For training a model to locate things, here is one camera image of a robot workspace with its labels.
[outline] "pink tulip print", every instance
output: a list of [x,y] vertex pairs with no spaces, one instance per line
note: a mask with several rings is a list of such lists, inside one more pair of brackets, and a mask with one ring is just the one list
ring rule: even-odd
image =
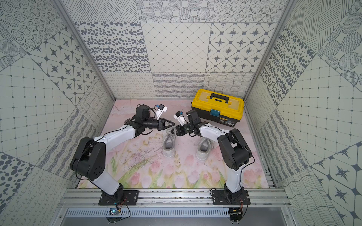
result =
[[[143,102],[145,101],[117,100],[102,134],[121,127],[126,119],[133,116],[136,106]],[[160,103],[168,107],[162,114],[166,119],[173,119],[176,111],[186,112],[191,109],[190,101],[147,101],[147,105],[152,107]],[[243,186],[268,188],[245,118],[236,124],[236,128],[242,132],[255,157],[255,163],[247,166],[243,172]],[[149,135],[140,135],[107,152],[105,170],[125,188],[223,188],[228,167],[224,163],[219,145],[214,142],[208,159],[199,162],[195,155],[200,139],[199,136],[188,135],[176,137],[175,156],[166,158],[162,154],[162,131],[154,130]],[[82,180],[78,188],[95,187],[89,181]]]

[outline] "black handle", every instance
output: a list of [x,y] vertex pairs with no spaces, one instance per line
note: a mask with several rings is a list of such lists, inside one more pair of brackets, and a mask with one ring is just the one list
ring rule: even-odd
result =
[[226,97],[226,96],[222,96],[222,95],[219,95],[219,94],[216,94],[216,93],[212,93],[211,96],[210,96],[210,99],[212,99],[213,97],[225,100],[225,103],[229,102],[229,98]]

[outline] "toolbox lid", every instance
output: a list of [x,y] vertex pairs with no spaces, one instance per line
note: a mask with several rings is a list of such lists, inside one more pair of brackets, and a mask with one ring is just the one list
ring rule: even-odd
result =
[[244,101],[241,98],[199,89],[192,101],[192,107],[205,111],[219,111],[220,115],[240,120],[243,116]]

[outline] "patterned tile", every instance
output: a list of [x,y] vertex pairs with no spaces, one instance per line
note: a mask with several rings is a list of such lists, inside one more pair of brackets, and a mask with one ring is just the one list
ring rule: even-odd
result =
[[141,24],[152,72],[205,72],[210,24]]
[[152,73],[157,98],[193,99],[203,88],[204,73]]
[[256,79],[246,103],[256,132],[259,132],[260,128],[276,108],[261,77]]
[[205,73],[204,89],[244,98],[253,73]]
[[95,77],[90,88],[77,104],[77,109],[88,119],[100,134],[114,101],[108,95],[101,81]]
[[102,72],[150,72],[140,23],[75,24]]
[[344,225],[360,225],[362,219],[358,208],[362,194],[361,149],[362,142],[358,142],[312,165]]
[[287,0],[216,0],[213,17],[217,22],[276,23],[286,3]]
[[25,54],[25,50],[19,46],[11,34],[0,25],[0,70],[14,63]]
[[65,190],[75,186],[72,181],[34,167],[0,214],[0,224],[47,226]]
[[0,166],[1,180],[3,181],[1,183],[3,189],[0,193],[1,216],[5,206],[14,198],[34,166],[4,153],[0,153]]
[[276,23],[212,23],[207,72],[256,72]]
[[358,4],[359,1],[298,0],[285,26],[317,52],[348,10],[353,8],[354,2]]
[[65,27],[48,0],[4,1],[1,7],[0,24],[26,52]]
[[278,109],[270,115],[258,135],[276,182],[309,166]]
[[98,134],[85,116],[75,109],[36,166],[75,182],[75,173],[69,165],[79,141]]
[[310,164],[362,140],[362,93],[318,55],[278,110]]
[[270,96],[278,105],[300,77],[315,53],[284,27],[261,72]]
[[156,98],[151,73],[104,73],[114,96],[118,98]]
[[75,106],[29,55],[0,80],[0,151],[35,164]]
[[62,0],[75,22],[139,21],[135,0]]
[[95,77],[67,28],[30,51],[29,55],[74,105]]
[[336,26],[318,55],[362,92],[362,8],[357,2]]
[[285,189],[301,226],[344,225],[312,169],[304,169],[278,184]]
[[141,22],[212,22],[214,0],[136,0]]

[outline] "vent grille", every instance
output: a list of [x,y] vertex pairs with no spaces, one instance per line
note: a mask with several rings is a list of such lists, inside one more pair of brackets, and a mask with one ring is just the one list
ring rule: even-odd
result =
[[[67,217],[105,217],[114,208],[69,208]],[[228,217],[229,209],[218,208],[130,208],[131,217]],[[129,216],[127,208],[112,217]]]

